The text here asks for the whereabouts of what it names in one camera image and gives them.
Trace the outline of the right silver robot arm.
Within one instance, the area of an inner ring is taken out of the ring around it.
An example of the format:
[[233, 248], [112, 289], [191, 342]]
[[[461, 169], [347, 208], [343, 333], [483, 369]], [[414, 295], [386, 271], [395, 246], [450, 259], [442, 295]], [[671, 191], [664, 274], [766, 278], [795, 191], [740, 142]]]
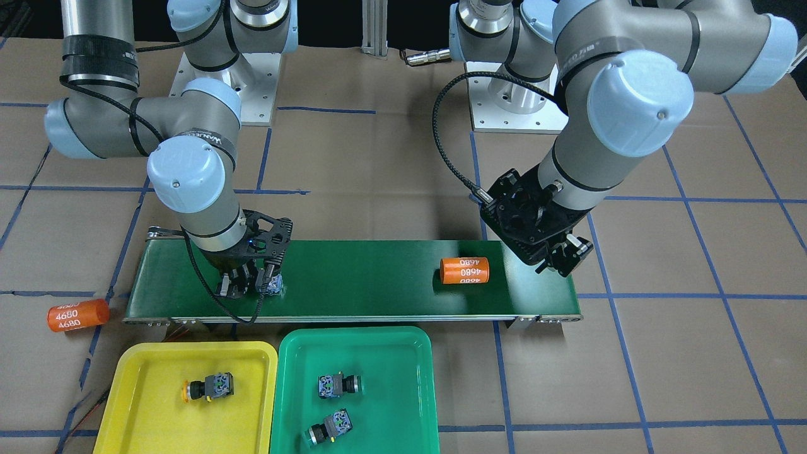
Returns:
[[139, 96], [130, 1], [64, 1], [59, 78], [70, 95], [49, 104], [44, 127], [66, 157], [145, 157], [181, 234], [219, 273], [216, 295], [267, 293], [291, 221], [243, 209], [233, 190], [243, 103], [259, 80], [246, 54], [296, 49], [294, 1], [170, 1], [166, 12], [192, 67], [177, 95]]

